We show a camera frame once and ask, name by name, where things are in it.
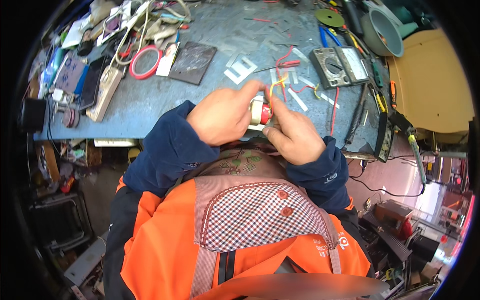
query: green cutting disc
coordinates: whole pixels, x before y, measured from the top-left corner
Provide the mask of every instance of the green cutting disc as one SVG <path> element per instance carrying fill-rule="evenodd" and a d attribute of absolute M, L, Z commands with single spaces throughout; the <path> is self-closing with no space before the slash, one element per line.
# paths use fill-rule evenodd
<path fill-rule="evenodd" d="M 342 25 L 345 24 L 343 17 L 332 10 L 316 10 L 315 17 L 330 27 L 342 27 Z"/>

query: hand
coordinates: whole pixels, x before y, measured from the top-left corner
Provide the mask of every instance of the hand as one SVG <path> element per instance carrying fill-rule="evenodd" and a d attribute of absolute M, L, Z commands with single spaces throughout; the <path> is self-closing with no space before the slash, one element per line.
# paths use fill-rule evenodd
<path fill-rule="evenodd" d="M 268 140 L 293 165 L 316 161 L 326 145 L 312 121 L 299 112 L 289 110 L 275 95 L 272 95 L 271 101 L 275 122 L 273 127 L 263 130 Z"/>
<path fill-rule="evenodd" d="M 241 138 L 252 120 L 250 101 L 265 85 L 248 81 L 239 91 L 230 88 L 211 92 L 188 114 L 187 122 L 200 140 L 220 146 Z"/>

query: blue workbench surface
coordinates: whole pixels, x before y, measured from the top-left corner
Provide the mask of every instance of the blue workbench surface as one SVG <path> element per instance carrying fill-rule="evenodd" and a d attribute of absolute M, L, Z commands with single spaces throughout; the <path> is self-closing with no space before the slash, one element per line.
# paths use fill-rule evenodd
<path fill-rule="evenodd" d="M 240 85 L 234 84 L 223 72 L 227 69 L 226 64 L 232 53 L 240 48 L 243 54 L 238 55 L 235 61 L 246 56 L 255 63 L 258 68 L 275 65 L 274 59 L 284 56 L 288 52 L 288 46 L 276 45 L 271 47 L 263 43 L 265 38 L 280 38 L 280 31 L 272 28 L 273 22 L 258 22 L 244 20 L 244 18 L 269 19 L 278 22 L 280 28 L 288 28 L 291 39 L 298 42 L 296 46 L 305 56 L 309 56 L 312 49 L 321 48 L 317 20 L 313 15 L 312 3 L 302 1 L 295 8 L 286 8 L 282 2 L 263 3 L 249 1 L 217 1 L 215 4 L 199 4 L 191 8 L 195 21 L 190 24 L 190 29 L 180 32 L 180 47 L 187 41 L 201 42 L 218 47 L 208 70 L 199 86 L 167 77 L 152 76 L 146 80 L 135 80 L 127 74 L 120 82 L 110 105 L 105 113 L 103 121 L 95 123 L 87 116 L 81 116 L 77 128 L 67 129 L 61 123 L 61 115 L 56 114 L 50 125 L 52 138 L 144 138 L 153 128 L 158 118 L 166 111 L 176 107 L 185 100 L 199 103 L 210 92 L 223 87 L 240 88 L 249 79 L 259 79 L 270 84 L 269 71 L 251 74 Z M 327 37 L 329 46 L 335 46 Z M 339 40 L 344 46 L 343 37 Z M 297 60 L 299 57 L 290 54 L 287 60 Z M 388 86 L 388 71 L 381 68 L 384 75 L 385 86 Z M 320 82 L 311 62 L 301 62 L 296 67 L 298 76 L 302 76 L 310 82 Z M 305 84 L 292 84 L 295 90 L 300 90 Z M 360 97 L 361 86 L 341 87 L 338 97 L 340 109 L 336 110 L 336 120 L 333 136 L 338 140 L 337 146 L 344 145 L 344 139 L 352 120 L 354 109 Z M 274 91 L 280 99 L 281 92 Z M 331 99 L 335 99 L 336 89 L 323 90 L 320 85 L 318 95 L 324 93 Z M 330 122 L 333 106 L 325 100 L 317 99 L 312 89 L 305 89 L 297 94 L 308 107 L 306 112 L 299 107 L 292 96 L 286 92 L 287 106 L 291 110 L 304 113 L 308 116 L 321 136 L 329 135 Z M 373 154 L 377 140 L 378 120 L 376 104 L 371 96 L 367 96 L 365 109 L 368 109 L 368 119 L 365 126 L 360 124 L 357 129 L 352 145 L 346 150 L 355 153 Z M 34 139 L 47 139 L 48 116 L 45 118 L 44 130 L 36 134 Z"/>

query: navy blue sleeve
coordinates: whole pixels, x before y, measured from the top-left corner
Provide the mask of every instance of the navy blue sleeve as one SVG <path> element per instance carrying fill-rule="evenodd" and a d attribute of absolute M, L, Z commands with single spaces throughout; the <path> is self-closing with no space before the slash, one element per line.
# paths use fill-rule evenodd
<path fill-rule="evenodd" d="M 316 161 L 301 166 L 288 163 L 287 174 L 293 183 L 307 190 L 316 205 L 334 214 L 350 205 L 345 187 L 348 165 L 333 137 L 325 137 L 324 142 L 326 149 Z"/>
<path fill-rule="evenodd" d="M 144 150 L 128 167 L 123 182 L 135 192 L 164 197 L 175 181 L 200 163 L 216 160 L 219 147 L 202 142 L 186 121 L 195 107 L 185 101 L 163 114 L 144 139 Z"/>

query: blue pliers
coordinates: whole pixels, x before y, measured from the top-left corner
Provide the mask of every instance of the blue pliers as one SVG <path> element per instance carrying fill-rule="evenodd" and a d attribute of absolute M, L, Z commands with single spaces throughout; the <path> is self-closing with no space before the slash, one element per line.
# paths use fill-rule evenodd
<path fill-rule="evenodd" d="M 335 44 L 337 46 L 339 46 L 339 47 L 342 46 L 342 44 L 340 44 L 340 41 L 338 40 L 338 38 L 335 35 L 333 35 L 333 33 L 331 33 L 330 30 L 326 29 L 325 26 L 319 25 L 318 29 L 320 30 L 320 39 L 322 40 L 322 44 L 323 44 L 324 48 L 328 47 L 325 32 L 332 38 L 332 40 L 335 42 Z"/>

